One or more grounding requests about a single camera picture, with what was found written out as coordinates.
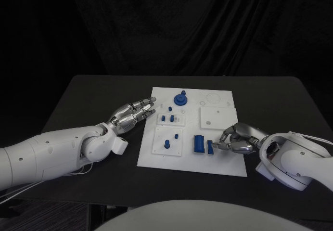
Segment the robotic hand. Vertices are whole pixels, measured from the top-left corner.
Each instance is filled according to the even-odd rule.
[[[302,191],[316,179],[333,191],[333,157],[306,137],[333,145],[321,138],[293,132],[269,135],[259,128],[237,123],[224,131],[214,147],[240,154],[260,151],[257,171],[270,180],[277,179],[286,186]]]
[[[67,175],[102,161],[112,151],[122,155],[129,142],[119,135],[155,113],[155,101],[152,97],[126,104],[107,123],[42,133],[0,148],[0,190]]]

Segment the blue object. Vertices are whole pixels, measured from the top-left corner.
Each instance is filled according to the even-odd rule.
[[[182,94],[179,94],[179,95],[175,96],[175,103],[177,103],[179,106],[187,105],[187,103],[188,103],[188,97],[187,97],[187,92],[185,92],[185,90],[182,91]]]
[[[166,140],[165,148],[171,148],[171,141]]]
[[[205,153],[204,136],[195,136],[195,152]]]
[[[214,155],[214,141],[207,141],[207,145],[208,145],[208,154]]]

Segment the table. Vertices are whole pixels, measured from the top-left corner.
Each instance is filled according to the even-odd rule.
[[[151,97],[153,87],[231,90],[240,122],[269,133],[292,130],[333,140],[295,77],[76,76],[44,132],[107,121],[123,104]],[[247,178],[138,167],[145,123],[123,135],[130,143],[125,155],[110,154],[89,174],[44,182],[21,198],[132,207],[166,200],[211,200],[286,218],[333,220],[333,192],[318,181],[303,192],[270,181],[256,171],[257,154],[246,157]]]

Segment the robotic arm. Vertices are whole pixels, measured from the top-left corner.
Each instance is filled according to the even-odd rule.
[[[119,135],[155,113],[155,101],[152,97],[126,104],[107,123],[42,133],[0,148],[0,190],[67,175],[104,160],[112,151],[122,155],[129,142]]]
[[[329,141],[306,136],[319,141]],[[333,158],[328,150],[298,133],[269,135],[259,128],[237,123],[221,136],[214,147],[240,154],[260,150],[262,163],[257,171],[270,179],[277,179],[293,189],[305,190],[316,179],[333,191]]]

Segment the blue knob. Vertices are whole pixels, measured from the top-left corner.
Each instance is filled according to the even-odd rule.
[[[179,94],[179,95],[175,96],[175,103],[177,103],[179,106],[187,105],[187,103],[188,103],[188,97],[187,97],[187,92],[185,92],[185,90],[182,91],[182,94]]]
[[[171,148],[171,141],[166,140],[165,148]]]

